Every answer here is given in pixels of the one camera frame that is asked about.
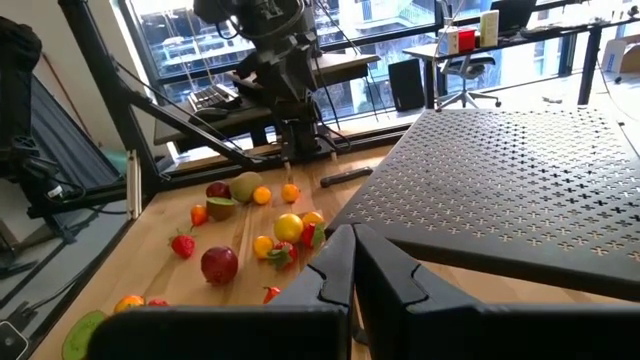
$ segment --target green fruit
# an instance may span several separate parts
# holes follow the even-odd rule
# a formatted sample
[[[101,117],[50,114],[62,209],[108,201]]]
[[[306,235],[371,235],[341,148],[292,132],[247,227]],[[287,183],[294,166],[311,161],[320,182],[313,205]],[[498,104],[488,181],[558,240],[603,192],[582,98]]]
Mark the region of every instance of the green fruit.
[[[236,211],[236,203],[227,198],[208,198],[207,214],[216,221],[230,218]]]
[[[253,190],[262,185],[262,176],[253,171],[242,173],[229,183],[231,196],[239,202],[251,201]]]

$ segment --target perforated metal panel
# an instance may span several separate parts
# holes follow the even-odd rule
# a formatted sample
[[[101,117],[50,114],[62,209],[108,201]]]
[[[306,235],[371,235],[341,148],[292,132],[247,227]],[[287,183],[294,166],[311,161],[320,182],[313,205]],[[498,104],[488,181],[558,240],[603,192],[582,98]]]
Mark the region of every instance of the perforated metal panel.
[[[332,222],[413,256],[640,299],[640,163],[593,110],[426,112]]]

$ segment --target red box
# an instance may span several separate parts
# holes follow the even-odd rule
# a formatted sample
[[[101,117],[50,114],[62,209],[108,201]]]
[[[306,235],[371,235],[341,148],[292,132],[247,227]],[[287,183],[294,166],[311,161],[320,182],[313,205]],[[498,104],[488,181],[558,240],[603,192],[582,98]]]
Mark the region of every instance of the red box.
[[[458,31],[458,52],[464,53],[476,48],[476,31],[474,29]]]

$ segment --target cardboard box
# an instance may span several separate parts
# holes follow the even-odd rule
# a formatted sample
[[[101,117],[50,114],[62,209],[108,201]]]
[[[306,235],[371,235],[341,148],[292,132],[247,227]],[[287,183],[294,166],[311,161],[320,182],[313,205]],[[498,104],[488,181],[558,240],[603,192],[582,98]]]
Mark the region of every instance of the cardboard box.
[[[640,35],[609,40],[604,48],[602,70],[616,74],[640,72]]]

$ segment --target apple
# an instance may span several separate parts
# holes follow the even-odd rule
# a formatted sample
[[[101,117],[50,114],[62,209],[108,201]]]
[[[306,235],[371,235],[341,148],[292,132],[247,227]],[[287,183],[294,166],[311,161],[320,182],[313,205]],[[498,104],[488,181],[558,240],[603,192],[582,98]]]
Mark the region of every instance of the apple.
[[[238,257],[228,246],[213,247],[202,255],[200,270],[209,284],[225,285],[238,273]]]
[[[207,186],[207,197],[222,197],[231,199],[231,190],[229,185],[224,181],[215,181],[211,185]]]

